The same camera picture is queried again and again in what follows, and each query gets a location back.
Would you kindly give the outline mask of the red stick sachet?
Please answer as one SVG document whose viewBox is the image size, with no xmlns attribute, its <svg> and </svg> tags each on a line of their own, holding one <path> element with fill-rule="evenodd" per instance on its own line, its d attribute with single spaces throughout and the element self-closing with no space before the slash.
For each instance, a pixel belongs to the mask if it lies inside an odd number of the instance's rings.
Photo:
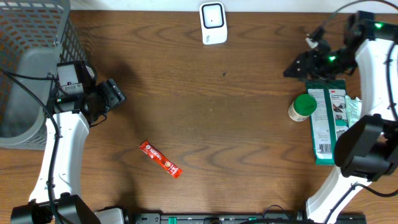
<svg viewBox="0 0 398 224">
<path fill-rule="evenodd" d="M 147 154 L 153 161 L 158 163 L 164 170 L 166 170 L 173 178 L 177 179 L 182 173 L 178 166 L 173 162 L 168 160 L 160 151 L 158 151 L 152 144 L 148 141 L 144 141 L 139 149 Z"/>
</svg>

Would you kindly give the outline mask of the green-lid jar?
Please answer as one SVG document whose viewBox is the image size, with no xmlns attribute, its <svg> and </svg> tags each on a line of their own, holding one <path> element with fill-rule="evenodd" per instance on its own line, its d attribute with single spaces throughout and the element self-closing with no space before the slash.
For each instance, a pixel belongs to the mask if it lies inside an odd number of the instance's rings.
<svg viewBox="0 0 398 224">
<path fill-rule="evenodd" d="M 296 97 L 288 108 L 289 117 L 297 122 L 306 120 L 317 108 L 317 101 L 308 94 Z"/>
</svg>

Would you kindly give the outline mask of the green 3M package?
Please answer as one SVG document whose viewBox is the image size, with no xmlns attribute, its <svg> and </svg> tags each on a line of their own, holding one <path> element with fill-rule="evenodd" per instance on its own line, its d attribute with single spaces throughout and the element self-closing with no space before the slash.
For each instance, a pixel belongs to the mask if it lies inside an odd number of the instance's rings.
<svg viewBox="0 0 398 224">
<path fill-rule="evenodd" d="M 327 83 L 306 83 L 307 93 L 317 102 L 310 116 L 315 163 L 332 166 L 338 138 L 348 130 L 346 115 L 346 83 L 333 80 Z"/>
</svg>

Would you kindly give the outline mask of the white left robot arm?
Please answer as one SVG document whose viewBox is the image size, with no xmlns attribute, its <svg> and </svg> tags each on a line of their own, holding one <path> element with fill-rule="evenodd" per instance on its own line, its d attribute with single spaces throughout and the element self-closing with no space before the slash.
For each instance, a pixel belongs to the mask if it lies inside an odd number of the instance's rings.
<svg viewBox="0 0 398 224">
<path fill-rule="evenodd" d="M 81 198 L 81 163 L 90 123 L 79 110 L 46 122 L 47 143 L 38 181 L 27 205 L 15 207 L 11 223 L 129 223 L 127 210 L 92 211 Z"/>
</svg>

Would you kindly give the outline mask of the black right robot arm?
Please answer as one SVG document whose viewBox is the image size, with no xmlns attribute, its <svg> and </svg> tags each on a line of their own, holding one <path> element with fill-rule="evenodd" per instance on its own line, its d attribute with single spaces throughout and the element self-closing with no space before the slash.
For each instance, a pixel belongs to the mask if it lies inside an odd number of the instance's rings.
<svg viewBox="0 0 398 224">
<path fill-rule="evenodd" d="M 332 170 L 305 202 L 298 222 L 336 223 L 342 209 L 362 189 L 397 169 L 397 26 L 359 11 L 345 24 L 344 45 L 332 50 L 318 27 L 307 36 L 310 50 L 298 55 L 285 77 L 306 83 L 288 114 L 311 122 L 317 164 Z M 358 72 L 360 118 L 348 123 L 345 81 L 338 75 Z"/>
</svg>

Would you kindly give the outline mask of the light green crinkled pouch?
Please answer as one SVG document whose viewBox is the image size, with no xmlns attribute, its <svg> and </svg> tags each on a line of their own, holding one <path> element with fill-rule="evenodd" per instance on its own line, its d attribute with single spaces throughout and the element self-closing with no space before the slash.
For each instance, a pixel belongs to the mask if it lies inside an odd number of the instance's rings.
<svg viewBox="0 0 398 224">
<path fill-rule="evenodd" d="M 352 99 L 348 95 L 346 95 L 345 102 L 348 127 L 350 128 L 360 120 L 362 101 L 358 97 Z"/>
</svg>

